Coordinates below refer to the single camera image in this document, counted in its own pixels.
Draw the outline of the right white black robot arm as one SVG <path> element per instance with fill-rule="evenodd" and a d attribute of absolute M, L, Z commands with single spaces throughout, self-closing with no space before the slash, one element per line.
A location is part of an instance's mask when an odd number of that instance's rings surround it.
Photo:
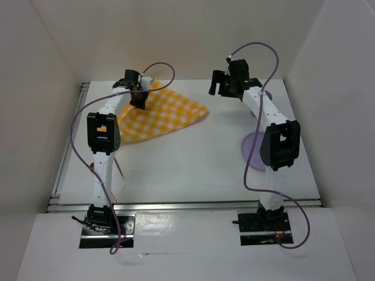
<path fill-rule="evenodd" d="M 255 221 L 261 229 L 270 229 L 276 222 L 274 212 L 284 207 L 282 189 L 287 168 L 299 156 L 301 126 L 279 111 L 258 79 L 250 78 L 244 59 L 230 56 L 226 62 L 227 71 L 213 71 L 209 94 L 238 98 L 257 116 L 257 127 L 264 130 L 260 158 L 266 166 L 267 186 L 259 202 L 263 210 L 257 213 Z"/>

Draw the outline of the yellow white checkered cloth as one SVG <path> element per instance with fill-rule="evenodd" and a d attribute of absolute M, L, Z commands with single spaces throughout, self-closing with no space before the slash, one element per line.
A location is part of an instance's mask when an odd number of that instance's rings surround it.
<path fill-rule="evenodd" d="M 144 110 L 127 104 L 118 117 L 121 144 L 164 136 L 205 118 L 209 109 L 166 87 L 149 93 Z"/>

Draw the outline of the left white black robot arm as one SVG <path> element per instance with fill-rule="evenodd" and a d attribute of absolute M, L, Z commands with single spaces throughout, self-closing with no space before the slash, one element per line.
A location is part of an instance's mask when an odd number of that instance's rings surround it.
<path fill-rule="evenodd" d="M 109 206 L 113 164 L 116 151 L 120 148 L 121 134 L 118 117 L 130 103 L 145 109 L 145 102 L 154 79 L 135 70 L 126 70 L 124 78 L 112 87 L 112 96 L 97 112 L 87 115 L 87 140 L 93 153 L 94 195 L 96 207 Z"/>

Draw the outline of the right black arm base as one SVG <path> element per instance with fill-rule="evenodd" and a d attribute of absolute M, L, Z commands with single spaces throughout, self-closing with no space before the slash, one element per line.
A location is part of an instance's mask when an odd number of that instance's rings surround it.
<path fill-rule="evenodd" d="M 238 226 L 241 246 L 293 244 L 289 216 L 283 211 L 276 218 L 266 220 L 261 211 L 238 213 L 232 224 Z"/>

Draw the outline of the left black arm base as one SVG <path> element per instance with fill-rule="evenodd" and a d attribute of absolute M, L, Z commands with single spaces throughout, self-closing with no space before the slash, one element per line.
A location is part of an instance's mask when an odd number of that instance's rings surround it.
<path fill-rule="evenodd" d="M 134 246 L 134 231 L 136 216 L 114 216 L 108 206 L 96 207 L 90 205 L 83 219 L 76 216 L 72 220 L 82 225 L 79 248 L 81 249 L 111 249 L 118 241 L 119 248 Z"/>

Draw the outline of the lilac plastic cup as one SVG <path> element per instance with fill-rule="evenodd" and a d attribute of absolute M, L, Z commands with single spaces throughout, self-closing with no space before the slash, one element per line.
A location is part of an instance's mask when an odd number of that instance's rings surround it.
<path fill-rule="evenodd" d="M 269 91 L 267 91 L 267 90 L 265 90 L 264 93 L 265 93 L 265 94 L 267 95 L 267 97 L 272 101 L 272 94 L 271 94 Z M 257 116 L 254 114 L 253 111 L 251 111 L 251 116 L 254 117 L 254 118 L 257 117 Z"/>

